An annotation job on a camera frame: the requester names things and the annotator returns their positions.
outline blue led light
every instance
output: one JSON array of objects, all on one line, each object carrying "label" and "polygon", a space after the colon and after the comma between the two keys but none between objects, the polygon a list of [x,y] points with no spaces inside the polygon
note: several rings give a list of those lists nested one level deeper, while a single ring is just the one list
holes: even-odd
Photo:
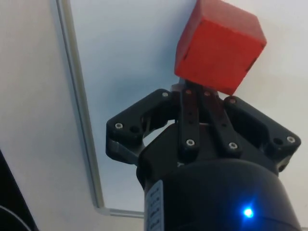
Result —
[{"label": "blue led light", "polygon": [[244,210],[244,215],[247,217],[247,218],[252,218],[254,216],[254,212],[252,211],[251,208],[246,208]]}]

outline gray frame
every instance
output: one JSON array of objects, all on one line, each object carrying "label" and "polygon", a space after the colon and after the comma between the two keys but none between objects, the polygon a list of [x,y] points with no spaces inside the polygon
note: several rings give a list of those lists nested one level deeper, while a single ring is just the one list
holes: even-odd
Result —
[{"label": "gray frame", "polygon": [[96,158],[87,96],[83,82],[70,0],[57,0],[57,7],[64,37],[66,55],[74,86],[74,94],[77,101],[78,114],[82,126],[82,138],[85,143],[87,161],[89,163],[90,184],[92,186],[92,198],[94,200],[93,203],[98,208],[98,212],[104,215],[143,218],[143,212],[112,209],[106,208],[104,206],[101,179]]}]

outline black cylindrical housing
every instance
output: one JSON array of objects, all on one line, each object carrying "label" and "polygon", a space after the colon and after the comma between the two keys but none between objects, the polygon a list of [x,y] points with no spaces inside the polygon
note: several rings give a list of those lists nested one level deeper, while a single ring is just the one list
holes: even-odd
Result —
[{"label": "black cylindrical housing", "polygon": [[[260,165],[238,159],[191,163],[162,182],[165,231],[301,230],[284,186]],[[152,184],[145,185],[147,193]]]}]

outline red block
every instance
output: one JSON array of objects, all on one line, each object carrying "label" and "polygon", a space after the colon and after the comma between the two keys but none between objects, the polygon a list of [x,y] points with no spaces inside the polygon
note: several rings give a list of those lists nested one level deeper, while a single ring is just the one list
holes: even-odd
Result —
[{"label": "red block", "polygon": [[255,15],[198,0],[178,42],[175,74],[232,95],[266,43]]}]

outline white label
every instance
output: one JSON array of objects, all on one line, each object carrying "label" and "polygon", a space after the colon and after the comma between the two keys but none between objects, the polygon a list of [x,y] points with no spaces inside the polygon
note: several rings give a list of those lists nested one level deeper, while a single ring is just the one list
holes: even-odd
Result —
[{"label": "white label", "polygon": [[144,201],[144,230],[164,231],[164,192],[163,181],[152,186]]}]

